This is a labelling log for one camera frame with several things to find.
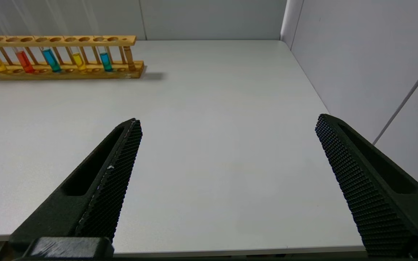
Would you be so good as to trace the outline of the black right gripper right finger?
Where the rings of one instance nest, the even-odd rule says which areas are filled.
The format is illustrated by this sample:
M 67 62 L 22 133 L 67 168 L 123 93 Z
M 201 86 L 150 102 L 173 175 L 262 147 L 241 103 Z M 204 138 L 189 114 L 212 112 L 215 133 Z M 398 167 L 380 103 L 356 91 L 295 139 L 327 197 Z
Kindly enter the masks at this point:
M 316 135 L 370 258 L 418 258 L 418 182 L 343 120 Z

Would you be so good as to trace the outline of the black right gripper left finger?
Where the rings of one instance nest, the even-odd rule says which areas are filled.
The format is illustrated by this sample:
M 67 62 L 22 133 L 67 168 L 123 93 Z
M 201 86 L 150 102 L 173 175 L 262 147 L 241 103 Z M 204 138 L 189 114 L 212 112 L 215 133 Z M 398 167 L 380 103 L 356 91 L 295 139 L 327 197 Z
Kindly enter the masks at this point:
M 116 126 L 11 234 L 10 243 L 41 237 L 113 240 L 142 136 L 135 118 Z

